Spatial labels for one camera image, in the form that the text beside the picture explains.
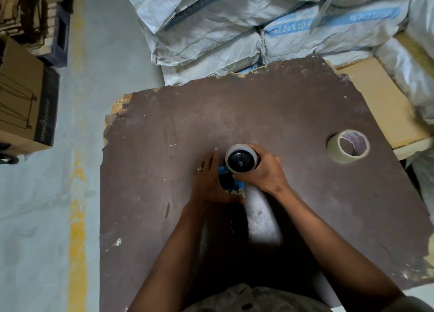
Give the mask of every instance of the brown tabletop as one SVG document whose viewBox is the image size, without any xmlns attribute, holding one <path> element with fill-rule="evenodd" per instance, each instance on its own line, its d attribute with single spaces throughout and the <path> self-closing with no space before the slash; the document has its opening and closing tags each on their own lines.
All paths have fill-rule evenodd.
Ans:
<svg viewBox="0 0 434 312">
<path fill-rule="evenodd" d="M 344 129 L 367 136 L 365 159 L 329 157 L 328 138 Z M 400 288 L 431 281 L 426 207 L 362 95 L 322 58 L 135 93 L 105 137 L 101 311 L 130 305 L 188 201 L 198 160 L 236 143 L 280 156 L 305 202 Z M 248 241 L 232 240 L 226 206 L 208 213 L 186 304 L 240 282 L 339 304 L 280 205 L 254 187 L 246 195 Z"/>
</svg>

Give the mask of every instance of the concrete floor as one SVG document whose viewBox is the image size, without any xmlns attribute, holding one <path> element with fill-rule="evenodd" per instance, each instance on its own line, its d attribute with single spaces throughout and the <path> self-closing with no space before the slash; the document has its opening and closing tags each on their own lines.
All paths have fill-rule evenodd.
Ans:
<svg viewBox="0 0 434 312">
<path fill-rule="evenodd" d="M 0 167 L 0 302 L 8 312 L 99 310 L 104 117 L 124 94 L 164 85 L 128 0 L 75 0 L 69 64 L 59 72 L 54 147 Z M 433 285 L 409 292 L 434 306 Z"/>
</svg>

